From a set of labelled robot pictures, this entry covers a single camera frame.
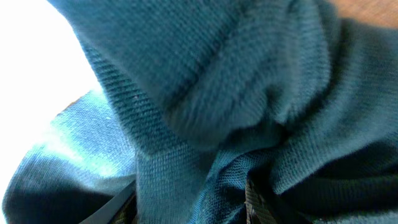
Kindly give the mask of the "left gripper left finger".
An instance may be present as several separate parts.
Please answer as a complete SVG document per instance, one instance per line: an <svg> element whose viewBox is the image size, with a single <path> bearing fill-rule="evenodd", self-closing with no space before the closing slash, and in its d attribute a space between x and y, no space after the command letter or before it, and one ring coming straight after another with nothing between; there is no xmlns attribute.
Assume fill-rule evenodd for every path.
<svg viewBox="0 0 398 224"><path fill-rule="evenodd" d="M81 221L79 224L110 224L116 214L132 199L135 191L135 181L128 184L120 193L115 195L110 201L103 205L99 210Z"/></svg>

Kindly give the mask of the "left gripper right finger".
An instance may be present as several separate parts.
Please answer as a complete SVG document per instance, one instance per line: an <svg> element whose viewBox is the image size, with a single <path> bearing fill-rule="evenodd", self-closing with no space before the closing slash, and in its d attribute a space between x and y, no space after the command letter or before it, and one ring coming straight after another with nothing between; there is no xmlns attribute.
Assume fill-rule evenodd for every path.
<svg viewBox="0 0 398 224"><path fill-rule="evenodd" d="M267 184L246 179L245 197L246 223L311 224L281 200Z"/></svg>

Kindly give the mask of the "blue polo shirt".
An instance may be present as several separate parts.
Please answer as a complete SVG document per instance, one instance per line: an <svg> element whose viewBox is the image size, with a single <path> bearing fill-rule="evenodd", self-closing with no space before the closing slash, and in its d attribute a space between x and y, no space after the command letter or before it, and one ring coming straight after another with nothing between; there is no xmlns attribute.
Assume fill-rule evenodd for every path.
<svg viewBox="0 0 398 224"><path fill-rule="evenodd" d="M32 149L8 223L246 223L246 179L311 223L397 222L397 30L328 1L53 1L117 116Z"/></svg>

